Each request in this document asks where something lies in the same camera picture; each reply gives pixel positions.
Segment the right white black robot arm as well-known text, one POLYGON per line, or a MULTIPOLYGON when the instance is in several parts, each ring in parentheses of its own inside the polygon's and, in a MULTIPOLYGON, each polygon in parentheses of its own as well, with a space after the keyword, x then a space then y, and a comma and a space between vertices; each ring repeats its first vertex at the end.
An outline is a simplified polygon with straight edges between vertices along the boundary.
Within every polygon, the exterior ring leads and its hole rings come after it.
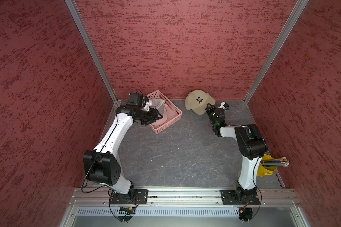
POLYGON ((229 105, 225 102, 222 102, 219 107, 207 104, 206 113, 216 136, 233 138, 237 141, 242 155, 242 169, 234 198, 238 203, 246 203, 247 199, 257 195, 257 167, 268 150, 268 145, 256 124, 227 125, 225 123, 225 111, 228 109, 229 105))

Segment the beige baseball cap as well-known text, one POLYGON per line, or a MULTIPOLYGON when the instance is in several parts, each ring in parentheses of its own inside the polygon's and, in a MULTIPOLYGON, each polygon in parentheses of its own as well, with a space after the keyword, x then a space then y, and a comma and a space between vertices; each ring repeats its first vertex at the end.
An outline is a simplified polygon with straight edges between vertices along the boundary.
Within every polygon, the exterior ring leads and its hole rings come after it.
POLYGON ((202 90, 191 91, 185 99, 186 109, 192 110, 197 115, 203 115, 206 112, 207 105, 214 105, 215 103, 215 99, 202 90))

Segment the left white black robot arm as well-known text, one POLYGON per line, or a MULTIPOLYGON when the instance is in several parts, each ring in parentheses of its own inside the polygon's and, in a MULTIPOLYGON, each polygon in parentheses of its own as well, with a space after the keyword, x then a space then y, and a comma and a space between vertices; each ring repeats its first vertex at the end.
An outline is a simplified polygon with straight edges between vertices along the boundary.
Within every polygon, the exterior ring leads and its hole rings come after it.
POLYGON ((113 124, 101 142, 94 150, 87 150, 83 155, 84 181, 109 187, 124 203, 134 201, 135 189, 133 183, 123 176, 118 148, 134 122, 150 125, 163 118, 163 115, 151 105, 148 97, 130 93, 126 105, 116 109, 113 124))

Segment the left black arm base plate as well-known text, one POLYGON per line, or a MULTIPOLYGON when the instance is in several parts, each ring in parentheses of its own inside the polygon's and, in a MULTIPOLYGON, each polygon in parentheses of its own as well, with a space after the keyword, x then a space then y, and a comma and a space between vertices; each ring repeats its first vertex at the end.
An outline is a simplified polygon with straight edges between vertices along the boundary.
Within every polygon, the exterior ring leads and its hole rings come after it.
POLYGON ((147 204, 148 199, 147 189, 134 189, 130 190, 128 194, 111 193, 109 198, 109 204, 132 204, 143 205, 147 204))

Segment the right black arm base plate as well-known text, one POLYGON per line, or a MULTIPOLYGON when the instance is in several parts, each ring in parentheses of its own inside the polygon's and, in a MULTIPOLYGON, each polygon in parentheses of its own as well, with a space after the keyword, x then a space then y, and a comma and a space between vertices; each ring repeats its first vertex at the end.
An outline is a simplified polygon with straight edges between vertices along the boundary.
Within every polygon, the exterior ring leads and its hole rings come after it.
POLYGON ((220 193, 223 205, 260 205, 255 190, 237 188, 233 190, 221 190, 220 193))

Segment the white pink baseball cap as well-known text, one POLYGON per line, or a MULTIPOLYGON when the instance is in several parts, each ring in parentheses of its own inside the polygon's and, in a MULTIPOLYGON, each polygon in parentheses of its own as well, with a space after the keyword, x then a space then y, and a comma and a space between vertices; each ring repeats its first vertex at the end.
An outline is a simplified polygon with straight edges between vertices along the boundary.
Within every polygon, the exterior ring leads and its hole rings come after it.
POLYGON ((162 116, 161 119, 158 119, 155 123, 152 123, 151 125, 153 127, 160 127, 168 120, 167 110, 166 110, 166 102, 164 99, 157 99, 157 98, 151 98, 151 108, 157 109, 160 115, 162 116))

